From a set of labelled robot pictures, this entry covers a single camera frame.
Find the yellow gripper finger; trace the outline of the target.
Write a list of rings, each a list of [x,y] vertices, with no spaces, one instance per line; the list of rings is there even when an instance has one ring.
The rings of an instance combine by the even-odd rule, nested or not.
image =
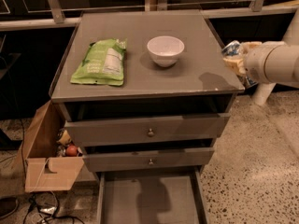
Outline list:
[[[251,49],[254,49],[261,45],[262,45],[261,41],[250,41],[250,42],[244,42],[242,44],[242,47],[244,51],[250,51]]]
[[[238,76],[244,77],[246,75],[246,70],[242,59],[223,59],[226,66],[235,72]]]

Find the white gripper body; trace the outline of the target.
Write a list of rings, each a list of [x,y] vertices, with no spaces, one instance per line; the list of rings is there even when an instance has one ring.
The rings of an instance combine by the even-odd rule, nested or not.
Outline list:
[[[268,41],[251,49],[244,59],[247,76],[258,83],[269,83],[265,73],[267,59],[274,49],[283,45],[283,41]]]

